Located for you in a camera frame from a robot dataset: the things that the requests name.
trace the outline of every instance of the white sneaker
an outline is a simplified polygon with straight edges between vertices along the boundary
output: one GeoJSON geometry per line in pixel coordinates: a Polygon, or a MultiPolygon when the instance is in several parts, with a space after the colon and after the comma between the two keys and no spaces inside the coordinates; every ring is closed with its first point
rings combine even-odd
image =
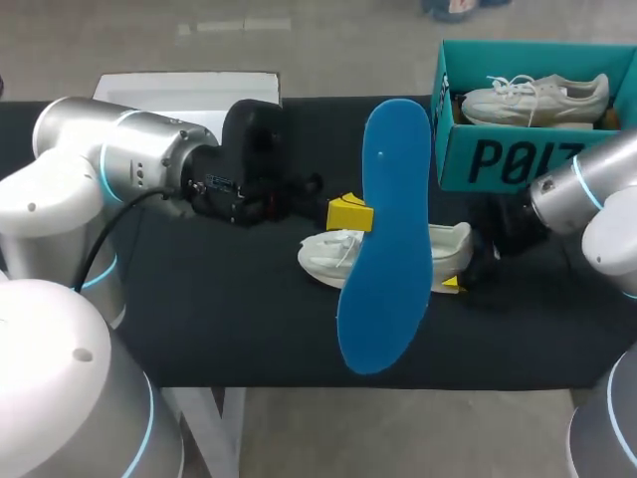
{"type": "MultiPolygon", "coordinates": [[[[456,293],[443,282],[464,271],[473,255],[471,226],[461,222],[455,226],[429,225],[434,259],[432,291],[456,293]]],[[[311,236],[301,244],[299,264],[312,277],[324,284],[342,289],[358,257],[363,233],[360,231],[328,231],[311,236]]]]}
{"type": "Polygon", "coordinates": [[[593,123],[606,108],[610,91],[608,77],[592,82],[571,82],[558,75],[534,80],[519,75],[511,81],[487,77],[493,88],[474,90],[462,103],[462,112],[473,124],[554,126],[593,123]]]}

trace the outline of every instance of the gray floor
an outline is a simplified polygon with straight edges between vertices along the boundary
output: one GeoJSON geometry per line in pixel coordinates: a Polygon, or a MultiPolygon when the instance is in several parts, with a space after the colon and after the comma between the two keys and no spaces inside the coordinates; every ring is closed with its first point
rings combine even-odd
{"type": "MultiPolygon", "coordinates": [[[[443,38],[637,43],[635,18],[634,0],[516,0],[455,26],[417,0],[5,1],[0,75],[5,100],[168,70],[277,71],[288,97],[427,94],[443,38]]],[[[255,389],[242,474],[561,478],[571,412],[565,391],[255,389]]]]}

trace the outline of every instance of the shoe insole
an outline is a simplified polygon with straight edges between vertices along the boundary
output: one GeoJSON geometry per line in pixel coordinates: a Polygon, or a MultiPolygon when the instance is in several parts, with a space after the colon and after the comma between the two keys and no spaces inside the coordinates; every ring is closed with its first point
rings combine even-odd
{"type": "Polygon", "coordinates": [[[365,204],[374,209],[340,293],[338,342],[361,374],[391,366],[405,352],[431,295],[428,227],[431,126],[409,100],[390,100],[369,117],[362,147],[365,204]]]}

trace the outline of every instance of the teal shoe box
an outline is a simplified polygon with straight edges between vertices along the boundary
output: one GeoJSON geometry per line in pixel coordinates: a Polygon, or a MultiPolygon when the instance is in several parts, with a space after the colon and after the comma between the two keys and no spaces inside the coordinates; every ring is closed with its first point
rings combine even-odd
{"type": "Polygon", "coordinates": [[[529,42],[443,42],[432,95],[438,182],[448,191],[516,192],[616,129],[562,129],[461,124],[458,94],[491,88],[491,77],[558,74],[589,82],[605,73],[622,129],[637,125],[637,48],[529,42]]]}

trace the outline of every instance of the table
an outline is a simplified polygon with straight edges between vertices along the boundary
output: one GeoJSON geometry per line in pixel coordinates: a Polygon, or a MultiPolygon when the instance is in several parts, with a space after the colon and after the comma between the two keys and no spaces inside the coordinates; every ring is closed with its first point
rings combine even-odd
{"type": "MultiPolygon", "coordinates": [[[[360,193],[364,124],[382,100],[285,99],[295,168],[322,174],[327,194],[360,193]]],[[[0,178],[32,160],[45,105],[0,103],[0,178]]],[[[465,219],[475,195],[430,177],[430,220],[465,219]]],[[[299,242],[316,232],[299,218],[239,229],[133,211],[114,237],[128,302],[120,337],[161,387],[499,390],[593,386],[637,339],[637,304],[595,275],[574,237],[504,261],[500,284],[433,296],[407,353],[359,376],[338,349],[338,291],[297,264],[299,242]]]]}

